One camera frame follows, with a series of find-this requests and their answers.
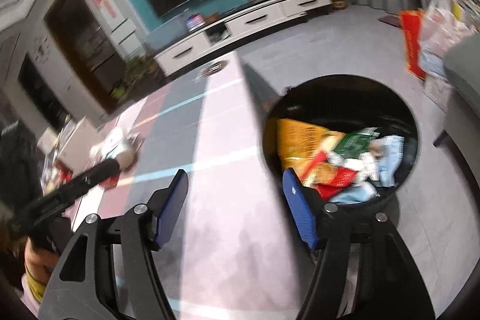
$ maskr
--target door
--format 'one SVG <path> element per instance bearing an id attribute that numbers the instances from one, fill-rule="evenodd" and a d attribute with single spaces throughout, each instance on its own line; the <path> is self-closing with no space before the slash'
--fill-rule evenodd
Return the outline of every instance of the door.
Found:
<path id="1" fill-rule="evenodd" d="M 45 23 L 78 78 L 105 111 L 112 113 L 117 101 L 109 96 L 111 81 L 102 80 L 95 71 L 105 63 L 113 64 L 120 79 L 125 63 L 85 1 L 55 0 Z"/>

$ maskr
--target black trash can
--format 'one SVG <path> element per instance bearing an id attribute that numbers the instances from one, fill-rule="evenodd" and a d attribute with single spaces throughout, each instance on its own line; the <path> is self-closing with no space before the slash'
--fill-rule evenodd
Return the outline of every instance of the black trash can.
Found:
<path id="1" fill-rule="evenodd" d="M 378 127 L 379 138 L 399 135 L 405 138 L 402 162 L 394 174 L 394 187 L 377 187 L 380 197 L 368 202 L 342 206 L 362 214 L 382 210 L 405 182 L 418 153 L 418 129 L 404 100 L 375 80 L 356 75 L 328 75 L 290 88 L 270 111 L 263 130 L 262 147 L 267 166 L 282 186 L 282 166 L 277 153 L 277 121 L 282 118 L 319 125 L 350 133 Z"/>

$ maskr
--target plant pot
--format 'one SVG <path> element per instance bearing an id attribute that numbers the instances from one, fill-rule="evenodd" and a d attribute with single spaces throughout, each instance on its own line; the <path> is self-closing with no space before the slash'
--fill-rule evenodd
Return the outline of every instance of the plant pot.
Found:
<path id="1" fill-rule="evenodd" d="M 345 0 L 332 0 L 334 10 L 343 10 L 345 8 Z"/>

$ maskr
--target person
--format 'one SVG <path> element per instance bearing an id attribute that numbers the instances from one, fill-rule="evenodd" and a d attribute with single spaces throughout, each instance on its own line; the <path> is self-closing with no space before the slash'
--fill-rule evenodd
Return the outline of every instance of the person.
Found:
<path id="1" fill-rule="evenodd" d="M 22 277 L 22 301 L 35 316 L 38 315 L 45 288 L 58 260 L 55 253 L 37 248 L 30 239 L 27 240 L 25 245 L 25 274 Z"/>

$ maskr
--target black drawer handle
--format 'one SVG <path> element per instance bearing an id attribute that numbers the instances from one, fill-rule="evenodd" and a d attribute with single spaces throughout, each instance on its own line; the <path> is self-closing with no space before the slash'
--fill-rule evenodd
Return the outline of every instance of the black drawer handle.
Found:
<path id="1" fill-rule="evenodd" d="M 299 6 L 306 6 L 308 4 L 315 3 L 315 2 L 318 2 L 318 0 L 311 0 L 311 1 L 303 2 L 303 3 L 299 3 L 298 5 Z"/>
<path id="2" fill-rule="evenodd" d="M 180 52 L 178 55 L 175 55 L 173 58 L 176 59 L 178 57 L 182 57 L 183 55 L 186 55 L 188 52 L 191 52 L 192 49 L 193 49 L 193 46 L 191 46 L 188 49 L 185 49 L 185 51 L 183 52 Z"/>
<path id="3" fill-rule="evenodd" d="M 258 18 L 247 21 L 246 24 L 254 24 L 255 22 L 260 21 L 261 19 L 265 19 L 267 17 L 268 17 L 268 14 L 265 14 L 264 16 L 260 16 Z"/>

